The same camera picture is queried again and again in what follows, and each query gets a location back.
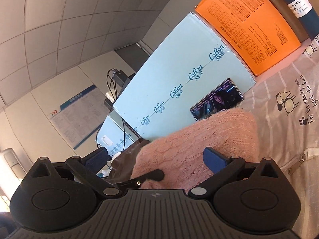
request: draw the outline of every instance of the bulletin board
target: bulletin board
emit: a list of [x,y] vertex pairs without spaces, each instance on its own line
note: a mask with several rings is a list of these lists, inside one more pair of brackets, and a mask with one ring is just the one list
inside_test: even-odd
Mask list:
[[104,100],[104,94],[92,85],[60,105],[48,118],[75,150],[101,127],[109,114]]

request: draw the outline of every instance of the black plastic device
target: black plastic device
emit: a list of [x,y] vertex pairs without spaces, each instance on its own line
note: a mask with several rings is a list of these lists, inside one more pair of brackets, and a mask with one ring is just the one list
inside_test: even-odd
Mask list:
[[220,163],[208,164],[215,174],[188,194],[138,189],[164,179],[161,170],[111,185],[87,164],[96,151],[65,163],[41,157],[11,199],[21,227],[10,239],[298,238],[299,198],[271,158],[246,163],[205,150]]
[[122,71],[117,71],[114,76],[113,76],[113,79],[114,81],[120,86],[120,87],[123,87],[126,79],[127,79],[127,75]]

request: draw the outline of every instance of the printed brand logo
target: printed brand logo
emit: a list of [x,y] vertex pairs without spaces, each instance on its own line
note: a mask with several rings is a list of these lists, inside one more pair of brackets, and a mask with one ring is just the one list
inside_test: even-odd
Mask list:
[[158,103],[155,107],[154,107],[154,111],[155,113],[162,113],[163,110],[165,110],[165,106],[164,106],[164,101],[162,101],[161,103]]
[[177,87],[174,87],[173,91],[171,91],[169,94],[171,96],[171,98],[176,97],[177,99],[179,98],[179,96],[181,96],[181,94],[183,93],[182,91],[182,85],[180,84]]
[[143,119],[141,119],[141,124],[142,125],[148,125],[150,123],[150,116],[147,115],[146,117],[143,117]]
[[202,65],[200,65],[198,68],[193,68],[193,72],[190,72],[188,74],[188,78],[192,81],[192,80],[198,80],[202,75],[203,75],[203,72],[202,72]]
[[215,59],[217,61],[219,61],[222,58],[222,56],[224,55],[223,49],[224,49],[223,45],[221,45],[219,48],[215,47],[214,48],[214,53],[210,53],[209,54],[209,58],[211,59],[211,61],[214,61]]

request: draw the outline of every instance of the brown leather bag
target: brown leather bag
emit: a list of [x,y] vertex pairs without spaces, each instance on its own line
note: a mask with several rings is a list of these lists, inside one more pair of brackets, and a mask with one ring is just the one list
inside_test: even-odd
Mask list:
[[125,182],[131,179],[132,171],[136,162],[136,156],[141,148],[149,144],[149,140],[138,139],[128,148],[126,148],[112,162],[112,170],[108,177],[103,180],[115,184]]

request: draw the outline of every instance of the cartoon dog print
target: cartoon dog print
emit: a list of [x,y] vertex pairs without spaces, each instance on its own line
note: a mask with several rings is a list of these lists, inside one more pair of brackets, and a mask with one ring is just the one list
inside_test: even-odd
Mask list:
[[318,51],[318,48],[317,48],[317,47],[313,48],[312,45],[313,45],[313,43],[311,43],[311,44],[305,49],[305,51],[302,52],[302,54],[304,54],[304,53],[306,52],[306,53],[309,55],[309,57],[311,57],[311,55],[312,55],[314,52]]
[[277,93],[276,99],[278,103],[278,110],[281,111],[283,106],[285,108],[285,111],[287,112],[287,115],[289,115],[290,112],[294,110],[294,108],[298,107],[299,102],[296,104],[293,102],[293,99],[296,97],[295,95],[291,96],[290,98],[288,97],[290,95],[290,92],[282,92],[282,93]]

